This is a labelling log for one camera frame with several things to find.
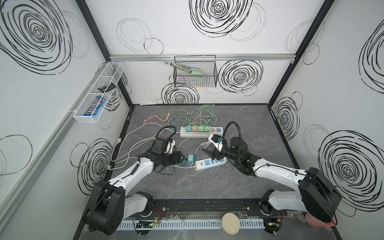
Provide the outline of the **long colourful power strip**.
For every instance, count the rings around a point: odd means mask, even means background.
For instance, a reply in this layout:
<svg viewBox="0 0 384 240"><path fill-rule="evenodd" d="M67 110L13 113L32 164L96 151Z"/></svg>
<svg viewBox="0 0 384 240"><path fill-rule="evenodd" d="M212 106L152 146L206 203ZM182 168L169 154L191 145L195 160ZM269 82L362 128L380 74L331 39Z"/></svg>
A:
<svg viewBox="0 0 384 240"><path fill-rule="evenodd" d="M208 138L210 135L217 134L222 136L223 127L210 127L200 125L188 125L180 128L181 138Z"/></svg>

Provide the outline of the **teal plug adapter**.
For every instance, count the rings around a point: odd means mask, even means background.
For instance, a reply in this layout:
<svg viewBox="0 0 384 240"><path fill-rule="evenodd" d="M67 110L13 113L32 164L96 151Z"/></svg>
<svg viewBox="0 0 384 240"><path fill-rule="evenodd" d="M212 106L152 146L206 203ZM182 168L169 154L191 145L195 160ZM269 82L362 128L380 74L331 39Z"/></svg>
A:
<svg viewBox="0 0 384 240"><path fill-rule="evenodd" d="M192 126L191 125L188 125L186 126L186 132L192 132Z"/></svg>
<svg viewBox="0 0 384 240"><path fill-rule="evenodd" d="M191 163L191 165L196 161L196 155L188 155L188 162Z"/></svg>

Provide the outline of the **short blue power strip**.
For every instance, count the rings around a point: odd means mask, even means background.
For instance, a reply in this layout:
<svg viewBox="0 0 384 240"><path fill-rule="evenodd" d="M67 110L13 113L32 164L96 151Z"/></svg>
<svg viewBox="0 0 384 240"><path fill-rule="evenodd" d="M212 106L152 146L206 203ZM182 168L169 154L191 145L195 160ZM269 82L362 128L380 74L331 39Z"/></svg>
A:
<svg viewBox="0 0 384 240"><path fill-rule="evenodd" d="M226 163L227 163L226 158L223 158L221 160L217 160L217 159L212 160L210 158L204 159L204 160L199 160L199 161L196 161L196 170L197 171L207 170L210 168L223 166Z"/></svg>

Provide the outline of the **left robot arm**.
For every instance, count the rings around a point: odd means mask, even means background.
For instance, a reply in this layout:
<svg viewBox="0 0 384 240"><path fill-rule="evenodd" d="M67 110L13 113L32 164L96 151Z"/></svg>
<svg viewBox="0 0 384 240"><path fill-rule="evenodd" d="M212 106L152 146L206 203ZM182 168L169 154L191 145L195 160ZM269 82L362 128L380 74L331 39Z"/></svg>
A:
<svg viewBox="0 0 384 240"><path fill-rule="evenodd" d="M111 235L125 218L135 214L149 216L153 209L153 196L141 191L130 195L130 191L156 168L176 165L182 157L181 152L176 151L175 140L155 139L148 150L136 156L134 165L113 179L95 184L77 233L88 226L91 232Z"/></svg>

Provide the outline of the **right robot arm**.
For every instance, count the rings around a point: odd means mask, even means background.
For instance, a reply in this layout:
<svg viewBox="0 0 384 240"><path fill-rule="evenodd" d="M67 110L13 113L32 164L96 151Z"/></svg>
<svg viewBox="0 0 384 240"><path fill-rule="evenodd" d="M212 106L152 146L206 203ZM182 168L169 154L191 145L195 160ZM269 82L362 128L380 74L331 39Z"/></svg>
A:
<svg viewBox="0 0 384 240"><path fill-rule="evenodd" d="M319 169L295 169L272 163L250 153L240 137L232 138L230 144L217 134L211 134L208 140L215 147L207 151L211 159L232 160L246 176L269 179L291 189L288 192L268 190L260 201L266 214L272 210L301 211L323 223L337 223L336 210L342 195Z"/></svg>

